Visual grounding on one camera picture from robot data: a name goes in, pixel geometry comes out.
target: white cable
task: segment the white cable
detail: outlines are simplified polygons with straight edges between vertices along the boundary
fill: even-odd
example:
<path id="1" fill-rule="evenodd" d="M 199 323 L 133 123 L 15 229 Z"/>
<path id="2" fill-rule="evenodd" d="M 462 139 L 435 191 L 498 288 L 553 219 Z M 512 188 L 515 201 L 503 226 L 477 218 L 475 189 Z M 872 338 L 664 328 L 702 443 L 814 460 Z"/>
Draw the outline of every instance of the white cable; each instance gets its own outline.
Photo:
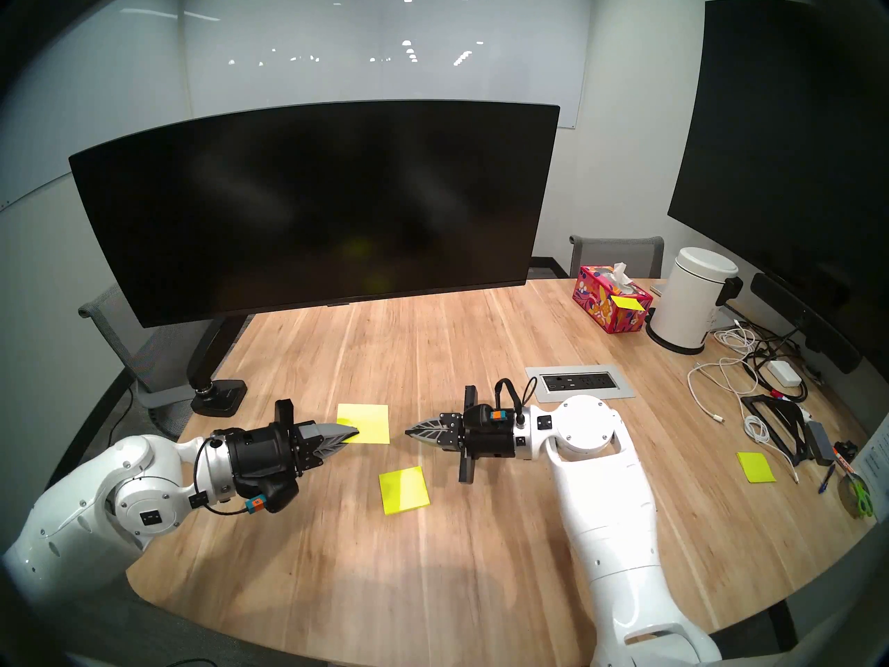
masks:
<path id="1" fill-rule="evenodd" d="M 738 324 L 738 327 L 735 327 L 731 330 L 721 330 L 719 332 L 713 332 L 713 337 L 723 346 L 731 349 L 732 351 L 743 354 L 743 356 L 746 356 L 746 354 L 753 351 L 753 348 L 758 341 L 756 335 L 753 333 L 752 330 L 745 330 L 743 327 L 740 326 L 740 324 Z M 694 403 L 697 404 L 698 407 L 700 407 L 700 410 L 706 413 L 714 421 L 721 423 L 725 422 L 725 419 L 722 416 L 709 411 L 702 403 L 700 403 L 700 399 L 698 399 L 698 395 L 694 393 L 694 387 L 692 387 L 692 375 L 695 372 L 700 371 L 702 375 L 704 375 L 718 387 L 724 389 L 725 391 L 732 392 L 734 397 L 738 400 L 740 419 L 743 421 L 744 424 L 744 432 L 758 445 L 767 446 L 783 456 L 787 460 L 787 463 L 790 465 L 790 470 L 793 471 L 793 479 L 797 482 L 797 484 L 799 484 L 799 476 L 797 476 L 797 470 L 793 467 L 793 462 L 790 460 L 790 457 L 787 456 L 787 454 L 784 454 L 781 449 L 777 448 L 769 441 L 768 426 L 759 417 L 754 415 L 746 415 L 744 413 L 744 404 L 741 402 L 740 398 L 755 393 L 757 387 L 759 386 L 759 379 L 757 379 L 757 374 L 754 371 L 754 368 L 750 365 L 750 363 L 744 360 L 743 356 L 737 357 L 736 359 L 733 359 L 732 357 L 722 357 L 715 363 L 695 363 L 694 368 L 688 371 L 688 375 L 686 375 L 688 390 L 692 393 Z M 730 365 L 738 364 L 746 365 L 751 371 L 754 371 L 753 386 L 749 389 L 745 389 L 744 391 L 740 391 L 738 389 L 735 389 L 735 387 L 732 387 L 732 382 L 728 379 L 728 375 L 725 374 L 725 369 L 727 367 L 729 367 Z M 704 369 L 713 366 L 719 368 L 725 379 L 725 384 L 718 381 Z"/>

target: sticky note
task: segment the sticky note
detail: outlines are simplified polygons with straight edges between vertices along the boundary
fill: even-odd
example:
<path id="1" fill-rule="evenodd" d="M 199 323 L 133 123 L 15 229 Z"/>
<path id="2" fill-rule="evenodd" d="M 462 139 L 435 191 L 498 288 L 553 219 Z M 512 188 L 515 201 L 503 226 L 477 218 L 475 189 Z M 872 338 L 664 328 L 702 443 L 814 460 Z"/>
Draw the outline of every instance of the sticky note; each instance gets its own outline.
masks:
<path id="1" fill-rule="evenodd" d="M 423 479 L 423 470 L 419 466 L 381 473 L 380 493 L 383 496 L 383 511 L 387 515 L 429 504 L 426 480 Z"/>
<path id="2" fill-rule="evenodd" d="M 389 443 L 389 407 L 385 404 L 340 404 L 336 410 L 340 425 L 358 428 L 358 434 L 346 442 L 354 445 Z"/>
<path id="3" fill-rule="evenodd" d="M 769 462 L 765 460 L 765 456 L 759 452 L 738 452 L 738 461 L 740 468 L 743 468 L 744 475 L 751 483 L 773 483 L 775 476 L 772 475 L 772 469 L 769 468 Z"/>
<path id="4" fill-rule="evenodd" d="M 638 300 L 631 299 L 627 296 L 612 296 L 612 300 L 614 301 L 614 305 L 618 308 L 626 308 L 627 310 L 645 310 Z"/>

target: white canister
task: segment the white canister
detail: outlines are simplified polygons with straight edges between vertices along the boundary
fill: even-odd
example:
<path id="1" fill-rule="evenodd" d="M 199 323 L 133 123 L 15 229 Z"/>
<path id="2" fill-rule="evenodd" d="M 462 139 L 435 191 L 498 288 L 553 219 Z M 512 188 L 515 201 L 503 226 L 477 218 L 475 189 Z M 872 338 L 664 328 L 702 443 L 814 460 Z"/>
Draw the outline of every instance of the white canister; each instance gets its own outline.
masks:
<path id="1" fill-rule="evenodd" d="M 705 248 L 683 248 L 660 302 L 651 309 L 648 336 L 671 351 L 696 354 L 720 306 L 740 293 L 738 266 Z"/>

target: chair armrest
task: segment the chair armrest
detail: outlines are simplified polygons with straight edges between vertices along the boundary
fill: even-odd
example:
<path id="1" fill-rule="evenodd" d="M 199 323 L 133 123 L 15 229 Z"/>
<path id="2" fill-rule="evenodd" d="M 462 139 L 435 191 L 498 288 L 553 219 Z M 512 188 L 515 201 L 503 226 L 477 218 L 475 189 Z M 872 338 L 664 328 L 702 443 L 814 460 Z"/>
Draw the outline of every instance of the chair armrest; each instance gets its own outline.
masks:
<path id="1" fill-rule="evenodd" d="M 159 408 L 180 401 L 190 401 L 195 398 L 195 391 L 189 385 L 183 384 L 171 389 L 161 389 L 159 392 L 149 392 L 141 386 L 141 383 L 137 382 L 136 397 L 138 397 L 139 403 L 146 408 Z"/>

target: monitor stand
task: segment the monitor stand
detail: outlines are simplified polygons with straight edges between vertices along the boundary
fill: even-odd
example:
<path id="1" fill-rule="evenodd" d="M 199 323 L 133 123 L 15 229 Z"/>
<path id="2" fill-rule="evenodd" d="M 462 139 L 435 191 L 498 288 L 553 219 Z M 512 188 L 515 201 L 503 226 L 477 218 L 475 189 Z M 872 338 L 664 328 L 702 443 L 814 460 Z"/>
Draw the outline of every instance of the monitor stand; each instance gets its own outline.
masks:
<path id="1" fill-rule="evenodd" d="M 186 371 L 195 391 L 191 410 L 200 415 L 229 418 L 238 412 L 247 383 L 243 380 L 213 380 L 213 373 L 238 338 L 246 315 L 213 320 L 197 344 Z"/>

